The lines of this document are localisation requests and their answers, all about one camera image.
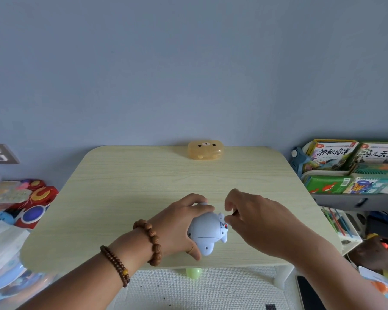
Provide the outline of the person's left hand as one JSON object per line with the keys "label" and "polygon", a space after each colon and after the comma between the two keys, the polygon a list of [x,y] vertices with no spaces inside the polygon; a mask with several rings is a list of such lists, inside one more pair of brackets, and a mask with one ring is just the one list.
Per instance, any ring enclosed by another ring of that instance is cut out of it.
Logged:
{"label": "person's left hand", "polygon": [[207,198],[190,193],[150,218],[148,222],[159,237],[162,257],[186,253],[187,230],[191,221],[214,210]]}

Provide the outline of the pale blue animal toy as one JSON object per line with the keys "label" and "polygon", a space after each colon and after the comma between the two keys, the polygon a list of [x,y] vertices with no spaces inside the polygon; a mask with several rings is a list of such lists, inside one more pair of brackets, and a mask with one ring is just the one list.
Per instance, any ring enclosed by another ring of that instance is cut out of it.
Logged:
{"label": "pale blue animal toy", "polygon": [[211,255],[218,241],[227,242],[229,226],[224,217],[223,213],[208,212],[191,221],[187,235],[197,245],[202,256]]}

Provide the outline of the person's right forearm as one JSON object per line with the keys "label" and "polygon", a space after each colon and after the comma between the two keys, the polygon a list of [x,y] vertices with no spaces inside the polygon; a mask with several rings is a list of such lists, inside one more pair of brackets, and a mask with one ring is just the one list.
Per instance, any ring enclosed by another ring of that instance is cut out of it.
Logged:
{"label": "person's right forearm", "polygon": [[288,261],[307,279],[327,310],[388,310],[388,299],[337,249],[317,234],[304,236]]}

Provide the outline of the person's left forearm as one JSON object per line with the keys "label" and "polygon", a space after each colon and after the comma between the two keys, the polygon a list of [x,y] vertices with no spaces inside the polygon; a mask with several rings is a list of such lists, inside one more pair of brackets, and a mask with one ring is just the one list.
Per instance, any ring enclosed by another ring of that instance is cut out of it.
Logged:
{"label": "person's left forearm", "polygon": [[134,229],[17,310],[104,310],[143,264],[160,259],[157,237]]}

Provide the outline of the white textured floor mat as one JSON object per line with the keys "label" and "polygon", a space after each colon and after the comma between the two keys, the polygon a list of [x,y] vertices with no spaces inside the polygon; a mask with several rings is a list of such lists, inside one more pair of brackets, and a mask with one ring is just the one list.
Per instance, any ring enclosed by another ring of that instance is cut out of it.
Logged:
{"label": "white textured floor mat", "polygon": [[303,310],[293,272],[281,290],[272,285],[279,267],[141,270],[107,310]]}

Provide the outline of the orange bear-face plastic box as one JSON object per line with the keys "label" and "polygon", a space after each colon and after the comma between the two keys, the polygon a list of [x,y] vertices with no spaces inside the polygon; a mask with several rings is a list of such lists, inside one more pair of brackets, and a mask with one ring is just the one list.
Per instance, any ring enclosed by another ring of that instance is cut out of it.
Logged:
{"label": "orange bear-face plastic box", "polygon": [[224,149],[225,146],[218,140],[195,140],[187,147],[189,158],[200,161],[220,159]]}

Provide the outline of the white table leg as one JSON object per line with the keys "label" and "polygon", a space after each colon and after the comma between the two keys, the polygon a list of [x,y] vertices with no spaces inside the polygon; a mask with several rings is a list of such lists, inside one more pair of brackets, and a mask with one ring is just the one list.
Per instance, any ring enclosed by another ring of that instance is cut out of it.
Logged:
{"label": "white table leg", "polygon": [[285,282],[292,273],[292,271],[295,269],[295,266],[292,264],[277,265],[274,266],[274,268],[276,275],[273,278],[272,284],[274,287],[283,291],[285,289]]}

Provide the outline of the blue toy with white wheel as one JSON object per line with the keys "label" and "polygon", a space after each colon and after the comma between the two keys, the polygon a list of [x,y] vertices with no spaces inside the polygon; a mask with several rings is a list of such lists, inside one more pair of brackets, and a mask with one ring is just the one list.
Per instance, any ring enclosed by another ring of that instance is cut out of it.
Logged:
{"label": "blue toy with white wheel", "polygon": [[301,178],[303,173],[303,166],[310,161],[310,156],[306,155],[301,147],[294,147],[291,151],[290,165],[296,175]]}

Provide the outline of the white book basket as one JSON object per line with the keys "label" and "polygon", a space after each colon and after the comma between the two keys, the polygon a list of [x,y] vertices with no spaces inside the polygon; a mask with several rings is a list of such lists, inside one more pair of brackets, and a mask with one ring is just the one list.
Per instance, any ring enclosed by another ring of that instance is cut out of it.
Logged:
{"label": "white book basket", "polygon": [[[358,147],[356,148],[356,150],[353,152],[352,156],[345,162],[345,164],[343,165],[343,167],[340,169],[340,170],[330,170],[330,171],[327,171],[327,170],[311,170],[311,171],[305,171],[305,166],[306,164],[303,166],[303,173],[302,173],[302,176],[301,176],[301,181],[303,183],[303,181],[310,175],[325,175],[325,176],[350,176],[352,177],[352,179],[354,179],[355,177],[378,177],[378,178],[388,178],[388,175],[368,175],[368,174],[356,174],[356,173],[352,173],[350,174],[350,168],[355,165],[356,163],[354,163],[353,161],[353,158],[357,152],[357,150],[359,149],[360,145],[362,142],[370,142],[370,141],[358,141],[360,144],[358,145]],[[306,144],[305,146],[301,147],[303,152],[306,154],[307,152],[307,149],[310,145],[310,143]],[[388,194],[388,186],[385,187],[381,193],[383,194]]]}

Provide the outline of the white crate with coloured sticks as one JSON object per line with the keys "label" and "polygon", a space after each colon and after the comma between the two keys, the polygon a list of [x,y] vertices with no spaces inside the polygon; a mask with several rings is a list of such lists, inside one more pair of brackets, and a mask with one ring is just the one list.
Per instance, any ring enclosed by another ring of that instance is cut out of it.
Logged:
{"label": "white crate with coloured sticks", "polygon": [[319,207],[341,241],[342,255],[347,255],[363,242],[360,234],[344,211],[323,206]]}

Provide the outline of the black smartphone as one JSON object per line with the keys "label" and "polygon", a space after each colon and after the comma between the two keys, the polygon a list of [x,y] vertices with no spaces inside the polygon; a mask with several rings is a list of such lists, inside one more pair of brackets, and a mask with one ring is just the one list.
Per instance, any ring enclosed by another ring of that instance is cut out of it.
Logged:
{"label": "black smartphone", "polygon": [[326,310],[320,297],[303,276],[296,276],[300,300],[303,310]]}

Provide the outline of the grey shelf board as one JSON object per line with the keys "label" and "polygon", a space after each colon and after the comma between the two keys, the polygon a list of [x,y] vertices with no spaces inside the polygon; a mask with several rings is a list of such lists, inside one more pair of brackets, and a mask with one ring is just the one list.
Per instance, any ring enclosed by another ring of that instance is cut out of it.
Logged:
{"label": "grey shelf board", "polygon": [[319,206],[347,211],[388,211],[388,194],[311,194]]}

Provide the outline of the blue cartoon picture book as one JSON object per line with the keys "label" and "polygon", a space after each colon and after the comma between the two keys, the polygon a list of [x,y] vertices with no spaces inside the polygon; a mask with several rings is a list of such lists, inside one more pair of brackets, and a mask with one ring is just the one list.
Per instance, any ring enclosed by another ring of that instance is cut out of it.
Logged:
{"label": "blue cartoon picture book", "polygon": [[355,177],[342,194],[377,194],[388,186],[388,178]]}

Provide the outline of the green ribbed toy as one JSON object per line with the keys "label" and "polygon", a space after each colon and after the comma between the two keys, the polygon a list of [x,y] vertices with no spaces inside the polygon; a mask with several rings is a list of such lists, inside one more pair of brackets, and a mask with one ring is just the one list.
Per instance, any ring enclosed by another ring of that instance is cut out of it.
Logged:
{"label": "green ribbed toy", "polygon": [[357,163],[350,168],[350,174],[388,175],[388,163]]}

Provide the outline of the grey wall socket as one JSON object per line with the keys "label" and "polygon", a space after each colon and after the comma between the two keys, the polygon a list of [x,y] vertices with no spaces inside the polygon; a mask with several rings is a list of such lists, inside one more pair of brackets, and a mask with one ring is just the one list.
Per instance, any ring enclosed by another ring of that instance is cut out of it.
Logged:
{"label": "grey wall socket", "polygon": [[0,144],[0,164],[20,164],[17,156],[5,144]]}

